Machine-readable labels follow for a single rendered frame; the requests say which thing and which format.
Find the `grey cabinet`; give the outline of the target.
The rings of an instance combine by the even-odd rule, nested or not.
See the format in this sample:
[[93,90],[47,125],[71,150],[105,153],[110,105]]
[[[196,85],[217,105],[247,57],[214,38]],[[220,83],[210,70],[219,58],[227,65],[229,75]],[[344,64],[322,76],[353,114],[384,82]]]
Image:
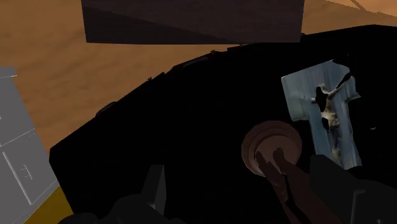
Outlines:
[[0,224],[23,224],[59,186],[16,75],[0,67]]

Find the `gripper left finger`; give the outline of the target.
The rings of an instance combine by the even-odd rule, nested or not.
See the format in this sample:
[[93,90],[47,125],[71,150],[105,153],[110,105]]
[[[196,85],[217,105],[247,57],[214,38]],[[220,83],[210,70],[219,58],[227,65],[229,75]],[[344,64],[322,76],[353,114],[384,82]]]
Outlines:
[[99,219],[93,213],[70,215],[59,224],[186,224],[179,218],[164,216],[166,202],[163,165],[152,165],[140,194],[118,199],[110,212]]

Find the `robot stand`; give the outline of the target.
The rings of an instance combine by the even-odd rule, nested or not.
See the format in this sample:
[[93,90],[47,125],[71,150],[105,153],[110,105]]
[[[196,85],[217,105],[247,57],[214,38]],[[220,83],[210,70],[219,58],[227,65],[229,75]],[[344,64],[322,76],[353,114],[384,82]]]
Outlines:
[[81,0],[89,43],[298,42],[305,0]]

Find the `black table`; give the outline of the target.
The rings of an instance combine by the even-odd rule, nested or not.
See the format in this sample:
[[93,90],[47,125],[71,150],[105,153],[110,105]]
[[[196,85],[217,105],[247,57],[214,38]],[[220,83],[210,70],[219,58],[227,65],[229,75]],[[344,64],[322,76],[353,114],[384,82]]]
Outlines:
[[105,217],[163,165],[169,220],[291,224],[270,182],[244,164],[242,142],[258,124],[288,123],[309,175],[310,123],[291,119],[281,78],[330,60],[350,69],[342,80],[354,77],[360,95],[348,107],[361,165],[346,171],[397,189],[397,27],[364,25],[211,52],[108,104],[50,150],[73,214]]

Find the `pale blue crucifix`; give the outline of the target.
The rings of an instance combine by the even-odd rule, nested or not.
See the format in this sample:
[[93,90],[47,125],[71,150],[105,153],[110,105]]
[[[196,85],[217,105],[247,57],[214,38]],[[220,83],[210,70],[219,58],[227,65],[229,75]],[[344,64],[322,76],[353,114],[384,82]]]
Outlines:
[[[348,102],[360,95],[354,77],[342,80],[349,71],[330,60],[281,78],[291,119],[309,121],[316,154],[327,156],[345,170],[361,165],[348,107]],[[323,112],[315,102],[317,87],[325,93],[339,89]]]

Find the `brown figure on round base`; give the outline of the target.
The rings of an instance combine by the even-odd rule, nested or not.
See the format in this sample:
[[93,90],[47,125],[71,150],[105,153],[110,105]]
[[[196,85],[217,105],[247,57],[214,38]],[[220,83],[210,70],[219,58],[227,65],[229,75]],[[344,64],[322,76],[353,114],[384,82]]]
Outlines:
[[291,224],[342,224],[309,186],[309,175],[296,166],[302,152],[299,133],[288,123],[254,126],[242,142],[242,159],[270,182]]

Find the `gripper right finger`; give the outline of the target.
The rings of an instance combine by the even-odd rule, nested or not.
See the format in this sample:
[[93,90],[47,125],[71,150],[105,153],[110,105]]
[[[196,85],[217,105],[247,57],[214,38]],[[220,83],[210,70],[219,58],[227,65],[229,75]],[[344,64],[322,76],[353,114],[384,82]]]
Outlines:
[[324,155],[311,156],[309,179],[343,224],[397,224],[397,189],[358,179]]

